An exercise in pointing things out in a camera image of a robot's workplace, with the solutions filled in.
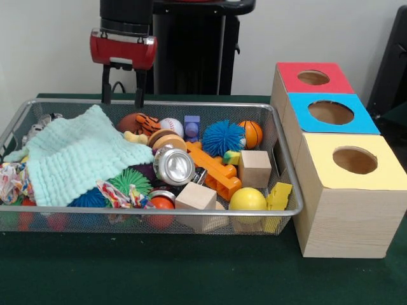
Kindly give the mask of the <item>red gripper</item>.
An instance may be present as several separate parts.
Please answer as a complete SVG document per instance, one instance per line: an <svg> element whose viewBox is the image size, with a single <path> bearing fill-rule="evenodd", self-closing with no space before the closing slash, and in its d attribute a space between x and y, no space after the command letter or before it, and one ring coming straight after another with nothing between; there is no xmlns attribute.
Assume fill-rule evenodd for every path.
<svg viewBox="0 0 407 305"><path fill-rule="evenodd" d="M158 40L154 36L126 36L93 28L90 34L92 61L103 64L101 102L111 103L110 65L124 64L135 69L135 107L143 108L147 71L155 61Z"/></svg>

